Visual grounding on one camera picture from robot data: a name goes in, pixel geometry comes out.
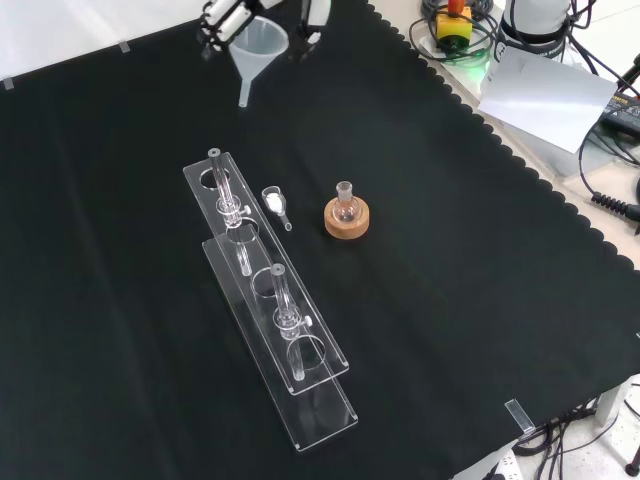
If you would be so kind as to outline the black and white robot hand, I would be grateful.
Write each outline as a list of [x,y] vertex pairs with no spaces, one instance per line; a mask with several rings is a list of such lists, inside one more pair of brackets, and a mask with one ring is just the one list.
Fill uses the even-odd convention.
[[[247,28],[257,16],[278,8],[280,0],[221,0],[206,1],[199,17],[198,42],[202,45],[202,57],[208,61],[219,53],[227,53],[229,45]],[[292,61],[305,59],[321,39],[327,25],[332,2],[302,1],[300,22],[290,31],[290,53]]]

